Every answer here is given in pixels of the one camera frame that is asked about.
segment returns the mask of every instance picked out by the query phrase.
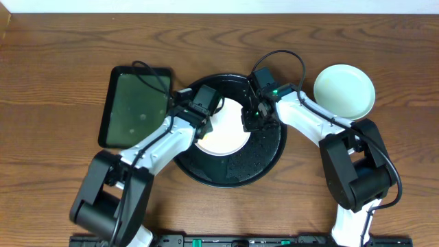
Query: wood grain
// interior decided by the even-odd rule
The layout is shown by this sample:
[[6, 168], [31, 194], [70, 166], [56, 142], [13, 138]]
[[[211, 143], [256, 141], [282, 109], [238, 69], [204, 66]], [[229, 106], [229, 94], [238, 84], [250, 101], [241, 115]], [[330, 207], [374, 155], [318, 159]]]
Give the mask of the wood grain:
[[[309, 95], [332, 64], [372, 78], [369, 118], [404, 186], [401, 203], [376, 214], [372, 233], [439, 245], [439, 16], [15, 14], [0, 50], [0, 246], [67, 246], [84, 232], [68, 212], [99, 151], [114, 66], [171, 67], [180, 89], [213, 73], [247, 74], [280, 48], [304, 58]], [[300, 77], [289, 56], [265, 64], [285, 83]], [[318, 148], [289, 129], [278, 164], [242, 188], [207, 187], [168, 165], [154, 182], [145, 225], [188, 234], [328, 233], [335, 212]]]

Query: white disc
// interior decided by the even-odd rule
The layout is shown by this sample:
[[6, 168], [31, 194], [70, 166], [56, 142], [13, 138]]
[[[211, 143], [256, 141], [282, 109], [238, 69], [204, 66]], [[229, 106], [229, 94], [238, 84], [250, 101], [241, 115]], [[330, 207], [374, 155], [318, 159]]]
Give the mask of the white disc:
[[203, 152], [215, 156], [225, 156], [240, 150], [250, 138], [244, 132], [241, 121], [242, 105], [225, 98], [223, 108], [211, 117], [213, 131], [207, 133], [195, 145]]
[[332, 113], [356, 120], [366, 116], [375, 102], [370, 78], [358, 68], [346, 64], [327, 67], [314, 84], [317, 104]]

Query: white wall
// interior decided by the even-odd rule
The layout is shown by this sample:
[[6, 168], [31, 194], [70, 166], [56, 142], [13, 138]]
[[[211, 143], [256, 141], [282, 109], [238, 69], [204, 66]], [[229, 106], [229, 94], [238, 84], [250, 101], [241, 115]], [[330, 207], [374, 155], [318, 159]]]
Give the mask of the white wall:
[[11, 13], [439, 14], [439, 0], [0, 0]]

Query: round black tray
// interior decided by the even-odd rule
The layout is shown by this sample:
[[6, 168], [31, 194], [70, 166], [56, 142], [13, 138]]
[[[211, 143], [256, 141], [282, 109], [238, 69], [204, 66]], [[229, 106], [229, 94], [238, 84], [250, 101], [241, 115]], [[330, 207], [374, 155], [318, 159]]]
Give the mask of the round black tray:
[[[224, 97], [249, 107], [247, 78], [239, 74], [218, 74], [202, 78], [189, 87], [198, 89], [203, 84], [217, 90]], [[226, 156], [213, 156], [193, 144], [174, 158], [180, 169], [205, 185], [221, 188], [240, 187], [266, 175], [281, 157], [287, 127], [280, 125], [264, 131], [252, 132], [239, 151]]]

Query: wooden tabletop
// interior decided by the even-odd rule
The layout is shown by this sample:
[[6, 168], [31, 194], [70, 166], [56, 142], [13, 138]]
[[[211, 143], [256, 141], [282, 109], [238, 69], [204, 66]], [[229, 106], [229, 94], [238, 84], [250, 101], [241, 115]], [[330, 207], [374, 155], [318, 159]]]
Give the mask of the wooden tabletop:
[[[439, 16], [14, 14], [0, 48], [0, 246], [67, 246], [84, 230], [69, 210], [97, 135], [110, 71], [143, 60], [171, 67], [175, 88], [214, 73], [249, 74], [269, 51], [307, 64], [305, 92], [332, 64], [372, 79], [368, 118], [403, 181], [401, 202], [379, 211], [374, 235], [439, 245]], [[295, 58], [265, 63], [297, 83]], [[393, 200], [391, 188], [384, 202]], [[203, 235], [329, 233], [337, 204], [319, 149], [295, 129], [280, 161], [257, 182], [216, 189], [170, 163], [154, 181], [145, 225]]]

